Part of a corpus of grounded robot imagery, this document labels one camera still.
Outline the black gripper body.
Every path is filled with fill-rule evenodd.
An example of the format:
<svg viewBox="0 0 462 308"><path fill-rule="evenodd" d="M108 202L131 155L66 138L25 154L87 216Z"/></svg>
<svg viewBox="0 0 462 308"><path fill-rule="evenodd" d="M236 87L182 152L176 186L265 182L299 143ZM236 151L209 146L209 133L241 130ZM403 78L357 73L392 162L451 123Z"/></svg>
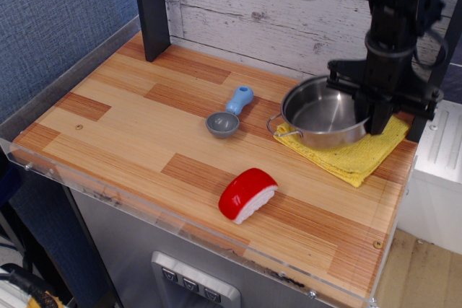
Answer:
<svg viewBox="0 0 462 308"><path fill-rule="evenodd" d="M329 61L328 86L350 94L352 99L356 92L364 92L371 102L390 102L393 113L432 119L443 92L415 73L413 51L369 49L364 60Z"/></svg>

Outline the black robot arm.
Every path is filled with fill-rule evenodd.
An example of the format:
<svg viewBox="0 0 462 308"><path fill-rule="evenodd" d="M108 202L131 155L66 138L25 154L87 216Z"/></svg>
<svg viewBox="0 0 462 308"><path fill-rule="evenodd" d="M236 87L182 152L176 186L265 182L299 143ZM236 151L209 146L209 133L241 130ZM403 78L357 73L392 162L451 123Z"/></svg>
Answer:
<svg viewBox="0 0 462 308"><path fill-rule="evenodd" d="M354 100L357 120L372 135L381 134L400 111L431 119L443 91L413 70L418 38L429 34L443 51L448 44L432 30L441 19L442 0L369 0L372 16L362 61L330 61L328 86Z"/></svg>

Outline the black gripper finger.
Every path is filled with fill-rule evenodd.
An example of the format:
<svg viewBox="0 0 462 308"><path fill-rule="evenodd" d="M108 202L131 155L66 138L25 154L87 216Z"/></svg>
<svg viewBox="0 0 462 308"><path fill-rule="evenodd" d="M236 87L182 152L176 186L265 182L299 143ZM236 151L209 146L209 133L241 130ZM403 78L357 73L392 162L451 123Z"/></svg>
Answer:
<svg viewBox="0 0 462 308"><path fill-rule="evenodd" d="M356 92L354 95L354 116L358 123L366 123L370 120L371 101L364 92Z"/></svg>
<svg viewBox="0 0 462 308"><path fill-rule="evenodd" d="M371 135L380 135L384 132L393 114L393 104L390 102L371 102L369 105L367 132Z"/></svg>

